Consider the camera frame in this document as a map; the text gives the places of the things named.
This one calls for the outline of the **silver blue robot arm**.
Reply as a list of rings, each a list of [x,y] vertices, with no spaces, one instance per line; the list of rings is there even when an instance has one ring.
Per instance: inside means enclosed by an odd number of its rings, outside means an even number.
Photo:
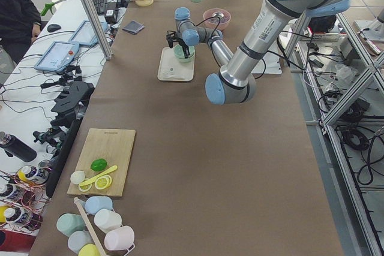
[[[176,30],[168,31],[169,46],[174,42],[182,46],[184,56],[190,47],[205,43],[220,65],[218,73],[206,78],[206,96],[213,104],[244,103],[255,94],[256,81],[251,72],[280,32],[292,19],[302,14],[307,17],[323,17],[346,11],[351,0],[263,0],[259,16],[239,45],[231,52],[218,29],[201,28],[190,20],[185,7],[175,10]]]

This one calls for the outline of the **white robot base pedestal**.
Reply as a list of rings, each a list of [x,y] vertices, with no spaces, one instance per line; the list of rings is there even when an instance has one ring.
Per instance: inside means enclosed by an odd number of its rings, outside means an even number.
[[[253,68],[253,74],[261,74],[265,71],[265,74],[281,74],[281,66],[279,57],[271,53],[267,53],[263,60],[260,60],[257,65]]]

